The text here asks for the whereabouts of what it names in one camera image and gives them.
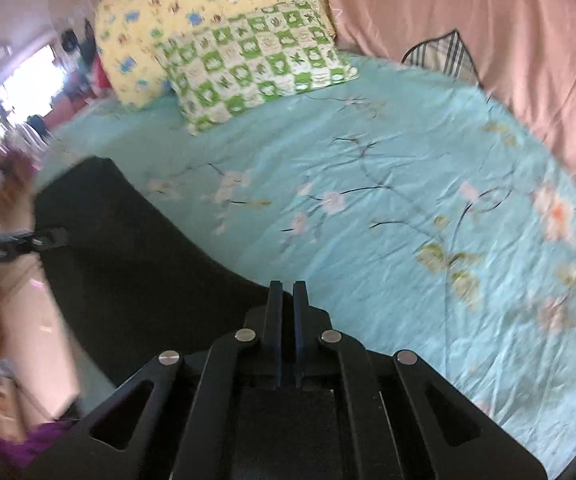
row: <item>plaid patch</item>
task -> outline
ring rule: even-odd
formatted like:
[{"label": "plaid patch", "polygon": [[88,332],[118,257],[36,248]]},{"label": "plaid patch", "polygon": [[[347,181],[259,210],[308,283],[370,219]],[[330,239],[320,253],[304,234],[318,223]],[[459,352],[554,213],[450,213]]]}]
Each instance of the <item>plaid patch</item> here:
[{"label": "plaid patch", "polygon": [[412,47],[402,63],[420,66],[432,72],[443,72],[472,85],[481,85],[472,56],[457,29],[442,38],[427,40]]}]

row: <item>bed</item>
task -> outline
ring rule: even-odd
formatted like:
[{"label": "bed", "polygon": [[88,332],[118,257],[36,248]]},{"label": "bed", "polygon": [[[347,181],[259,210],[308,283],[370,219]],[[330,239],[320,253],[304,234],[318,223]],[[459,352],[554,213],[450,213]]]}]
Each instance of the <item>bed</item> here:
[{"label": "bed", "polygon": [[37,190],[112,159],[210,258],[262,285],[305,280],[367,348],[417,351],[557,478],[576,455],[576,111],[558,87],[572,78],[576,102],[576,66],[553,80],[540,61],[545,94],[527,91],[499,72],[519,46],[477,66],[486,41],[466,23],[399,52],[348,1],[330,0],[338,39],[390,58],[351,57],[358,79],[198,136],[173,94],[98,102],[55,133]]}]

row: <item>blue bed sheet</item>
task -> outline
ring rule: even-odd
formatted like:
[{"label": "blue bed sheet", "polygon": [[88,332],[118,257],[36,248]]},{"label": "blue bed sheet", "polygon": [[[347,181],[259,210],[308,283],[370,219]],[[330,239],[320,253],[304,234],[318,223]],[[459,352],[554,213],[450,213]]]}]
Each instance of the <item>blue bed sheet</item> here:
[{"label": "blue bed sheet", "polygon": [[195,244],[369,349],[412,349],[556,476],[576,453],[576,187],[479,89],[355,57],[360,78],[199,137],[173,96],[56,134],[41,188],[88,155]]}]

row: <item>bright window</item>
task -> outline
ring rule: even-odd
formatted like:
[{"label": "bright window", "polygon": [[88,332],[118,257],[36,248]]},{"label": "bright window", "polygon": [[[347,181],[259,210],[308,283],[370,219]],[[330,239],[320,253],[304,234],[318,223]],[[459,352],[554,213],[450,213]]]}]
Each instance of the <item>bright window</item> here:
[{"label": "bright window", "polygon": [[9,112],[10,124],[20,124],[32,115],[47,115],[50,101],[63,87],[64,72],[54,66],[54,53],[45,46],[24,61],[0,86],[0,99]]}]

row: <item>purple fabric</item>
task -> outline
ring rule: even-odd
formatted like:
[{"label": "purple fabric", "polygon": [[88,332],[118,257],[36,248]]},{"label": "purple fabric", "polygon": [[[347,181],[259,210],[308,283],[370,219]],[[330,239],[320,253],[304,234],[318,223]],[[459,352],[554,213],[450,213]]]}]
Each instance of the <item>purple fabric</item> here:
[{"label": "purple fabric", "polygon": [[41,424],[28,434],[28,439],[23,444],[14,444],[0,438],[0,457],[8,465],[23,470],[73,425],[70,420]]}]

